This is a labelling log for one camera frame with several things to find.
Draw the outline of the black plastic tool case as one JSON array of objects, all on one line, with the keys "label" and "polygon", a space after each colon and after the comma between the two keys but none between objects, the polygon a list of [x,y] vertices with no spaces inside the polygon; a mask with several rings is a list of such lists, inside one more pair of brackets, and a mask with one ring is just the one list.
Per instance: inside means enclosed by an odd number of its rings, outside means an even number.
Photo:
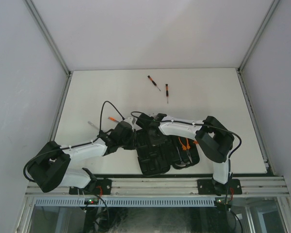
[{"label": "black plastic tool case", "polygon": [[[179,136],[168,136],[167,141],[159,146],[152,146],[145,130],[137,131],[139,146],[136,149],[141,172],[145,176],[161,175],[172,168],[172,164],[188,162],[186,152],[182,150]],[[194,165],[200,162],[197,142],[189,139],[190,153]]]}]

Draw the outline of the orange handled needle-nose pliers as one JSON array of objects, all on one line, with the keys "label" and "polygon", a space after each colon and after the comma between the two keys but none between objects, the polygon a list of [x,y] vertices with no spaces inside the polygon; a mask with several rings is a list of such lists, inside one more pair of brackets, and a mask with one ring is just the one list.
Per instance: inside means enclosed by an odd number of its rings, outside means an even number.
[{"label": "orange handled needle-nose pliers", "polygon": [[192,164],[193,163],[193,160],[192,160],[192,156],[191,156],[191,153],[190,153],[191,146],[189,144],[189,139],[188,138],[185,138],[185,141],[182,142],[181,137],[178,137],[178,140],[179,140],[179,142],[181,144],[182,150],[184,152],[186,152],[186,155],[187,155],[187,157],[189,159],[189,161],[186,162],[186,164]]}]

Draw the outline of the small claw hammer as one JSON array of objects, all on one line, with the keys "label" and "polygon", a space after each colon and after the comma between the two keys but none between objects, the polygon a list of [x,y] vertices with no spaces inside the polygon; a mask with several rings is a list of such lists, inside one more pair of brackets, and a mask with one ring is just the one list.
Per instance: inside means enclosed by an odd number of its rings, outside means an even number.
[{"label": "small claw hammer", "polygon": [[172,167],[174,169],[177,169],[177,170],[181,170],[181,169],[185,169],[185,168],[189,168],[191,166],[194,166],[194,163],[191,163],[190,161],[188,162],[183,162],[181,161],[179,164],[176,164],[176,163],[173,163],[172,164]]}]

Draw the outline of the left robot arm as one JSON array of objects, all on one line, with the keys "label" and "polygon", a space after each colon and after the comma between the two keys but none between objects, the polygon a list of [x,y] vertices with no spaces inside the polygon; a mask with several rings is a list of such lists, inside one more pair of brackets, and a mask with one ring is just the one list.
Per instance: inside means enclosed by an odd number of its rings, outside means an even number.
[{"label": "left robot arm", "polygon": [[85,194],[92,194],[97,187],[95,176],[87,168],[73,166],[83,160],[103,157],[119,148],[133,149],[133,117],[120,121],[106,133],[100,131],[90,142],[63,147],[55,141],[47,142],[40,152],[23,168],[25,178],[36,183],[42,192],[48,193],[59,186],[74,186]]}]

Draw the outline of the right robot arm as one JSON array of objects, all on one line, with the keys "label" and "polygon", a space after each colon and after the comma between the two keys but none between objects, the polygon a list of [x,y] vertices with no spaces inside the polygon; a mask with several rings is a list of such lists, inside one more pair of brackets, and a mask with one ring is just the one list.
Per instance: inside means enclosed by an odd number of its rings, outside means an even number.
[{"label": "right robot arm", "polygon": [[196,141],[204,155],[212,161],[211,184],[216,193],[230,189],[230,157],[236,150],[233,143],[237,134],[228,130],[213,116],[205,120],[185,120],[167,114],[149,116],[140,113],[137,125],[146,129],[150,140],[160,144],[168,136],[177,136]]}]

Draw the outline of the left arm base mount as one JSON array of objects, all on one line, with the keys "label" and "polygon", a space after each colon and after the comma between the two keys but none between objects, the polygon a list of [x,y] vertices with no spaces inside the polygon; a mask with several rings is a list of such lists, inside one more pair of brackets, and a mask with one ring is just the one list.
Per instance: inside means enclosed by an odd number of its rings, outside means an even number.
[{"label": "left arm base mount", "polygon": [[107,178],[97,178],[89,169],[82,168],[82,171],[88,176],[89,182],[85,187],[71,186],[69,189],[70,195],[90,195],[98,196],[110,195],[112,189],[112,180]]}]

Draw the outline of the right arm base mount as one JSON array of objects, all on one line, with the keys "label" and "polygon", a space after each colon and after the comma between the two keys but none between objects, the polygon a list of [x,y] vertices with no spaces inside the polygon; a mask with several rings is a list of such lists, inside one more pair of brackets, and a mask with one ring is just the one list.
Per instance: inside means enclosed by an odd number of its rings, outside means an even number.
[{"label": "right arm base mount", "polygon": [[240,180],[231,179],[226,184],[221,184],[214,179],[198,179],[197,180],[198,193],[200,195],[241,195],[243,193]]}]

